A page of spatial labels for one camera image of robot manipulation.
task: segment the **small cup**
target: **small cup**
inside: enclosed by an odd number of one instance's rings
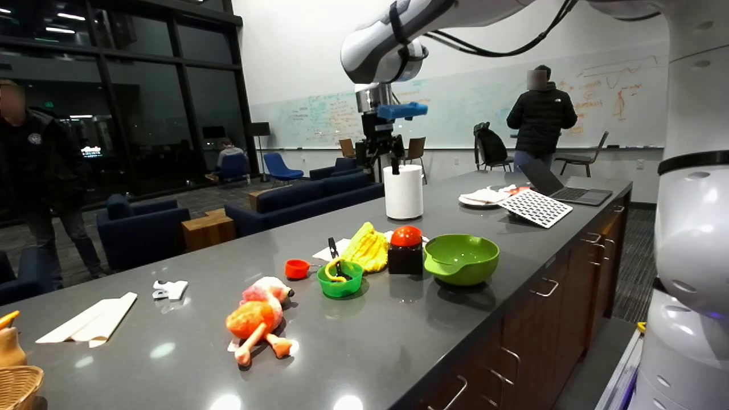
[[[287,281],[305,281],[311,278],[311,263],[287,261],[285,274],[287,274]]]

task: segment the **green bowl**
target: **green bowl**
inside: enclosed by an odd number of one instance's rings
[[[325,270],[326,265],[318,271],[318,281],[329,299],[352,299],[363,291],[364,270],[361,265],[339,263],[339,270],[350,277],[346,283],[329,281]]]
[[[427,271],[457,287],[485,285],[500,267],[500,247],[474,234],[443,234],[427,244]]]

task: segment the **red tomato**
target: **red tomato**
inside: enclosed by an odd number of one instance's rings
[[[424,242],[424,234],[418,226],[402,226],[392,232],[390,244],[396,248],[416,248]]]

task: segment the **whiteboard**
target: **whiteboard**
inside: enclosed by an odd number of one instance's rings
[[[580,56],[546,62],[555,69],[558,90],[573,96],[580,124],[565,130],[558,148],[590,148],[603,132],[609,146],[664,148],[667,59],[655,49]],[[490,73],[461,73],[394,85],[402,103],[429,106],[427,117],[396,121],[394,134],[427,138],[429,148],[473,148],[474,125],[490,121],[508,148],[516,130],[507,117],[536,64],[513,64]],[[326,94],[261,106],[259,115],[272,124],[270,146],[334,148],[339,140],[363,140],[357,94]]]

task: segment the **small figurine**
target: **small figurine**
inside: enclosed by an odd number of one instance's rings
[[[228,315],[227,329],[243,345],[236,348],[236,361],[240,368],[252,368],[253,348],[261,339],[267,339],[277,357],[287,357],[292,352],[292,339],[277,338],[273,334],[284,326],[284,303],[294,296],[294,289],[284,285],[273,277],[255,281],[244,295],[236,313]]]

